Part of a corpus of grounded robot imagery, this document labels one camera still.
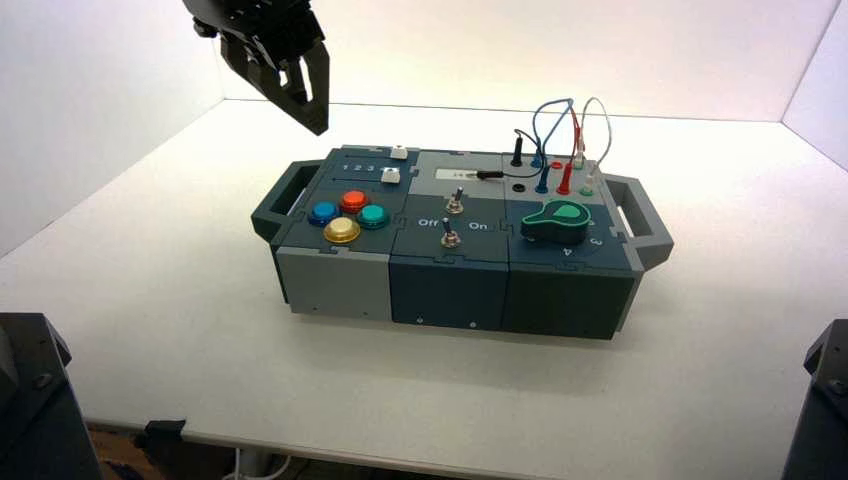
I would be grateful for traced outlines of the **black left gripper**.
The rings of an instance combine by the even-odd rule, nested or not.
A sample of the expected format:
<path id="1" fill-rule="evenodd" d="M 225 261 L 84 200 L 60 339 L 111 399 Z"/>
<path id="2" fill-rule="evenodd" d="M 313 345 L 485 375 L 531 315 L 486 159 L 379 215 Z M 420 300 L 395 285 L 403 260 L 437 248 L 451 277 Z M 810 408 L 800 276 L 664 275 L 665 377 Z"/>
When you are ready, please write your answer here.
<path id="1" fill-rule="evenodd" d="M 221 56 L 234 73 L 316 136 L 328 129 L 330 57 L 308 1 L 183 4 L 200 36 L 222 37 Z"/>

